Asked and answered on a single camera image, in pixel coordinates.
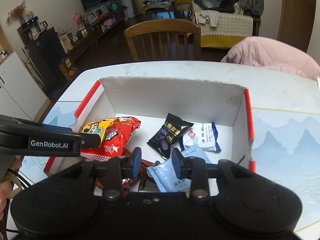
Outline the person's left hand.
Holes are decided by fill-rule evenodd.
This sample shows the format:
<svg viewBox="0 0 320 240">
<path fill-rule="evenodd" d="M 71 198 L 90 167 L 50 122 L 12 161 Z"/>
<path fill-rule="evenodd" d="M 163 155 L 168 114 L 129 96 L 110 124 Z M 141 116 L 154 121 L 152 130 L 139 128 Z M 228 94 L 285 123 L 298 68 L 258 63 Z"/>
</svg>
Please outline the person's left hand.
<svg viewBox="0 0 320 240">
<path fill-rule="evenodd" d="M 10 168 L 13 170 L 19 169 L 22 166 L 20 161 L 20 156 L 16 156 L 15 159 L 10 164 Z M 11 193 L 11 182 L 10 181 L 3 181 L 0 184 L 0 220 L 4 217 L 4 209 L 7 205 L 7 198 Z"/>
</svg>

